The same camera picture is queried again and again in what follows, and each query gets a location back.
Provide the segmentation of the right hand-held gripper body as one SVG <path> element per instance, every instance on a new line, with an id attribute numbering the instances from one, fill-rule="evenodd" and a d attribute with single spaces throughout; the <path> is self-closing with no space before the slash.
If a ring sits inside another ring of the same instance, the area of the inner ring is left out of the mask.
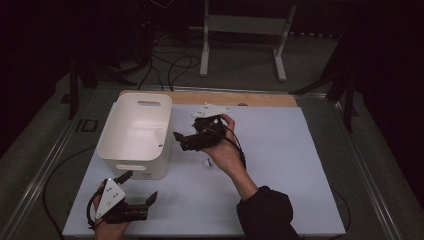
<path id="1" fill-rule="evenodd" d="M 231 111 L 231 108 L 223 105 L 205 104 L 195 110 L 192 116 L 200 120 L 196 133 L 184 136 L 181 142 L 183 151 L 200 151 L 202 149 L 216 146 L 226 135 L 225 124 L 221 118 L 222 114 Z"/>

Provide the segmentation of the black stand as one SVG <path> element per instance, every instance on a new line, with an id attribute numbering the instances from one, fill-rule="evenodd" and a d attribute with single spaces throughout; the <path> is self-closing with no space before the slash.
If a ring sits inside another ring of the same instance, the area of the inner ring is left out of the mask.
<path id="1" fill-rule="evenodd" d="M 74 58 L 69 63 L 69 119 L 73 119 L 79 109 L 79 81 L 82 81 L 86 87 L 94 89 L 98 85 L 96 73 L 104 74 L 122 85 L 135 86 L 135 83 L 90 58 Z"/>
<path id="2" fill-rule="evenodd" d="M 336 71 L 335 73 L 320 77 L 317 81 L 303 88 L 290 91 L 290 94 L 297 96 L 305 95 L 313 89 L 316 89 L 327 83 L 332 83 L 332 86 L 325 96 L 328 101 L 338 102 L 342 96 L 345 96 L 343 108 L 343 124 L 349 132 L 352 132 L 351 118 L 353 115 L 355 78 L 348 70 Z"/>

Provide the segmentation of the metal floor rail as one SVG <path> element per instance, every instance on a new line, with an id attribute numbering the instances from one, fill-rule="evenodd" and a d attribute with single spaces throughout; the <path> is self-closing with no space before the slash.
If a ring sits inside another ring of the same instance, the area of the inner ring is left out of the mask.
<path id="1" fill-rule="evenodd" d="M 112 84 L 100 84 L 97 89 L 110 89 L 110 90 L 135 90 L 135 91 L 159 91 L 161 92 L 220 92 L 220 93 L 249 93 L 249 94 L 276 94 L 276 95 L 290 95 L 288 91 L 282 90 L 248 90 L 248 89 L 225 89 L 225 88 L 209 88 L 209 87 L 186 87 L 186 86 L 174 86 L 171 90 L 169 86 L 161 85 L 142 85 L 140 88 L 137 86 L 127 85 L 112 85 Z M 325 100 L 327 94 L 325 93 L 306 93 L 303 95 L 292 95 L 296 99 L 312 99 L 312 100 Z"/>
<path id="2" fill-rule="evenodd" d="M 346 142 L 348 149 L 352 155 L 353 162 L 356 166 L 363 186 L 367 192 L 368 198 L 370 199 L 374 212 L 380 222 L 386 240 L 403 240 L 398 230 L 398 227 L 396 226 L 393 220 L 392 214 L 388 209 L 386 201 L 383 198 L 371 174 L 371 171 L 365 162 L 365 158 L 356 142 L 354 135 L 350 133 L 344 125 L 344 112 L 341 107 L 341 104 L 339 102 L 336 102 L 331 103 L 330 106 L 337 120 L 340 134 L 342 135 L 342 138 Z"/>
<path id="3" fill-rule="evenodd" d="M 52 172 L 53 167 L 58 163 L 58 160 L 61 157 L 70 136 L 72 135 L 81 112 L 82 108 L 77 110 L 73 114 L 73 117 L 66 122 L 43 164 L 28 184 L 21 199 L 18 201 L 18 204 L 16 205 L 16 208 L 8 222 L 0 231 L 0 240 L 14 240 L 15 235 L 20 230 L 23 222 L 27 218 L 27 215 L 42 192 L 42 188 L 47 181 L 48 175 Z"/>

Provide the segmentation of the person's left hand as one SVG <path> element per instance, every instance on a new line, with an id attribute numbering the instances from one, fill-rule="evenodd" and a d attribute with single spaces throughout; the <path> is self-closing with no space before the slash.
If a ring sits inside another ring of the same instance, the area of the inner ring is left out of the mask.
<path id="1" fill-rule="evenodd" d="M 95 220 L 94 240 L 121 240 L 130 222 L 108 224 L 102 218 Z"/>

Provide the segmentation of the white metal stand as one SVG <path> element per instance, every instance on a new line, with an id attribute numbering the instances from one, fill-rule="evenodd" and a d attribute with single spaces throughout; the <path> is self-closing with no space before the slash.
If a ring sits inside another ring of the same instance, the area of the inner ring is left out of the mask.
<path id="1" fill-rule="evenodd" d="M 200 58 L 199 75 L 208 75 L 210 44 L 210 32 L 262 34 L 280 36 L 279 45 L 273 50 L 273 59 L 280 82 L 287 80 L 286 71 L 282 59 L 282 53 L 288 39 L 292 21 L 297 9 L 296 4 L 291 4 L 287 16 L 284 19 L 217 15 L 210 12 L 210 0 L 204 0 L 203 17 L 203 49 Z"/>

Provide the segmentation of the person's right hand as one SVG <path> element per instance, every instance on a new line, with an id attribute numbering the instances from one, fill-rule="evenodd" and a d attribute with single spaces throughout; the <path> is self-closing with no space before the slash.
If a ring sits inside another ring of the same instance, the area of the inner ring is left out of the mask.
<path id="1" fill-rule="evenodd" d="M 216 146 L 203 149 L 203 152 L 208 154 L 230 178 L 239 178 L 246 173 L 246 170 L 234 134 L 235 121 L 226 114 L 222 114 L 221 118 L 226 123 L 225 137 Z"/>

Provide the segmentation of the white plastic bin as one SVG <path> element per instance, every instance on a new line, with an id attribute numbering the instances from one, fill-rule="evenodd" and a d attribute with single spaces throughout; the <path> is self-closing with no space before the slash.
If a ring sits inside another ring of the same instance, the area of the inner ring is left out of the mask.
<path id="1" fill-rule="evenodd" d="M 172 99 L 163 94 L 124 93 L 113 105 L 103 128 L 97 154 L 119 176 L 133 171 L 133 179 L 161 179 L 165 176 L 170 150 Z M 153 132 L 162 130 L 161 148 Z"/>

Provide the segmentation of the white table mat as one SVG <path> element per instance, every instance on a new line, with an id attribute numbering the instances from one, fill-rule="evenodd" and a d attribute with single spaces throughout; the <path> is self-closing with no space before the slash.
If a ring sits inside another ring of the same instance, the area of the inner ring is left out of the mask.
<path id="1" fill-rule="evenodd" d="M 298 107 L 234 106 L 230 116 L 246 156 L 247 171 L 258 185 L 289 196 L 292 225 L 302 236 L 334 236 L 345 229 L 303 112 Z M 158 195 L 144 221 L 127 232 L 143 237 L 240 236 L 231 180 L 206 155 L 182 151 L 174 143 L 166 175 L 129 180 L 127 199 L 139 203 Z"/>

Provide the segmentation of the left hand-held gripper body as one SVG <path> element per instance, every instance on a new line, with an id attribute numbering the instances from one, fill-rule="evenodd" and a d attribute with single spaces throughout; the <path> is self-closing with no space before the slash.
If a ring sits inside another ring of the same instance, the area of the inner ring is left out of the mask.
<path id="1" fill-rule="evenodd" d="M 126 194 L 117 179 L 107 179 L 101 192 L 101 199 L 95 212 L 95 219 L 102 219 L 108 224 L 132 221 L 144 221 L 148 216 L 146 204 L 130 205 Z"/>

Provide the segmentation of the wooden board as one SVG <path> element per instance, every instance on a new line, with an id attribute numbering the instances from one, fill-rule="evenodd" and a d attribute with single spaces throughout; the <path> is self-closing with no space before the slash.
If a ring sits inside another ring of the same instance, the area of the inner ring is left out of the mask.
<path id="1" fill-rule="evenodd" d="M 175 104 L 211 103 L 229 106 L 297 107 L 293 96 L 280 94 L 200 91 L 150 91 L 150 94 L 167 95 Z"/>

